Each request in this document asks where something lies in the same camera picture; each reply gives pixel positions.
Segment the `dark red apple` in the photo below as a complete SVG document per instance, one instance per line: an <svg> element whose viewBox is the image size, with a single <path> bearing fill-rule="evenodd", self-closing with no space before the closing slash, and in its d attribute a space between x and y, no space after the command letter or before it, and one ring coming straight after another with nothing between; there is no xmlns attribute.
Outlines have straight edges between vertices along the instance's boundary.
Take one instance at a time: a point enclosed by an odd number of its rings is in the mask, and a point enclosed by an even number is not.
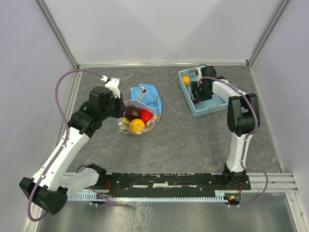
<svg viewBox="0 0 309 232"><path fill-rule="evenodd" d="M126 108L124 116L129 121L132 121L132 120L134 120L136 118L140 118L141 110L138 107L136 107L136 106L132 106L132 105L128 106Z"/></svg>

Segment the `small yellow lemon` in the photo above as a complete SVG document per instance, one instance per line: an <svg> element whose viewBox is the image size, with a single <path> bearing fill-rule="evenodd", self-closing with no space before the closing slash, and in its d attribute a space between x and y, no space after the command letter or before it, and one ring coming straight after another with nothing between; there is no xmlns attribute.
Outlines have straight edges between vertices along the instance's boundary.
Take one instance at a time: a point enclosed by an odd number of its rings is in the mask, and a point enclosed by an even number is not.
<svg viewBox="0 0 309 232"><path fill-rule="evenodd" d="M183 83L184 83L184 85L186 87L191 85L191 78L188 75L187 76L183 76L182 77L182 81L183 81Z"/></svg>

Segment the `green orange mango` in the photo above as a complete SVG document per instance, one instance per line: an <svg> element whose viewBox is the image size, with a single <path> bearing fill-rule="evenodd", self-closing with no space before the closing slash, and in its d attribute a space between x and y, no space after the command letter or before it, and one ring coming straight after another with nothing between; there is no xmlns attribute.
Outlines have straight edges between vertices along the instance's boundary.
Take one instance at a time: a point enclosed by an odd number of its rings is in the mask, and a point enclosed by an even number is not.
<svg viewBox="0 0 309 232"><path fill-rule="evenodd" d="M125 123L120 122L120 123L117 123L117 124L115 125L114 130L115 130L117 133L127 133L127 126L126 126Z"/></svg>

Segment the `clear dotted zip bag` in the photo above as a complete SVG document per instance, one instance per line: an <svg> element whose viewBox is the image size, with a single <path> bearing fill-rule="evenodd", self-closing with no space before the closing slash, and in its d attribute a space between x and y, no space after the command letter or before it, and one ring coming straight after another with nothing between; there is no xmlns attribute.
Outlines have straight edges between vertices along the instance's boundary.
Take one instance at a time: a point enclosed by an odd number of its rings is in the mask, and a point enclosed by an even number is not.
<svg viewBox="0 0 309 232"><path fill-rule="evenodd" d="M157 122L158 103L145 104L139 100L129 100L125 103L125 114L116 123L117 133L140 135L150 131Z"/></svg>

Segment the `yellow round fruit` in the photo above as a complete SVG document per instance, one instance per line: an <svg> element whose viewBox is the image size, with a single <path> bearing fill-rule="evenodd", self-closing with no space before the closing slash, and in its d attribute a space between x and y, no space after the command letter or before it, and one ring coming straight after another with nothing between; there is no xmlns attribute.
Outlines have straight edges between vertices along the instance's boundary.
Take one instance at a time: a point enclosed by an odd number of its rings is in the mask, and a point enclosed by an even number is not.
<svg viewBox="0 0 309 232"><path fill-rule="evenodd" d="M143 133L144 129L145 129L145 123L141 119L136 118L136 119L130 121L128 128L133 133L136 133L136 134Z"/></svg>

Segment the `red yellow pear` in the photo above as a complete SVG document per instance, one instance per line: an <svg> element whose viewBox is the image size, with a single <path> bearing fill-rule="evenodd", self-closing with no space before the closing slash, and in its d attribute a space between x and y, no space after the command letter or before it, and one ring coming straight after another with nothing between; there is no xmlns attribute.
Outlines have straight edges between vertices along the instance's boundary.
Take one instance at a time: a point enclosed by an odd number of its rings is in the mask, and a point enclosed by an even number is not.
<svg viewBox="0 0 309 232"><path fill-rule="evenodd" d="M153 114L150 111L140 108L140 118L145 124L147 124L152 117Z"/></svg>

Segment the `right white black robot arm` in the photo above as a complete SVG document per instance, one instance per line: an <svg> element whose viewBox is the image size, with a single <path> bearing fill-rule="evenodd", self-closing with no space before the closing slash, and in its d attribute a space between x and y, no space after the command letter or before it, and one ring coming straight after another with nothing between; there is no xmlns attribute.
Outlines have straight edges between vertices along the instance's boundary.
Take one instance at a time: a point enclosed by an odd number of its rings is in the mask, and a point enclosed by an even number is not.
<svg viewBox="0 0 309 232"><path fill-rule="evenodd" d="M260 125L257 96L248 94L217 76L213 66L198 65L197 80L191 84L191 99L200 103L218 95L227 103L227 126L232 140L229 157L222 173L222 185L233 189L246 178L245 160L250 140Z"/></svg>

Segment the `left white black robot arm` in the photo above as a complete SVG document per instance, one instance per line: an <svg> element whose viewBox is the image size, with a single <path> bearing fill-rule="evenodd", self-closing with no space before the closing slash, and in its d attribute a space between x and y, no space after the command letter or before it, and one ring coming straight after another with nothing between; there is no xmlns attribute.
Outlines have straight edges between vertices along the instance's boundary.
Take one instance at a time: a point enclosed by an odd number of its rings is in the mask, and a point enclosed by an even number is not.
<svg viewBox="0 0 309 232"><path fill-rule="evenodd" d="M118 87L93 88L88 101L72 115L64 137L49 159L33 177L24 177L20 181L19 186L28 202L55 215L72 195L91 186L103 188L107 183L106 170L95 164L68 179L63 176L79 150L101 128L102 122L109 117L121 118L124 112L123 96Z"/></svg>

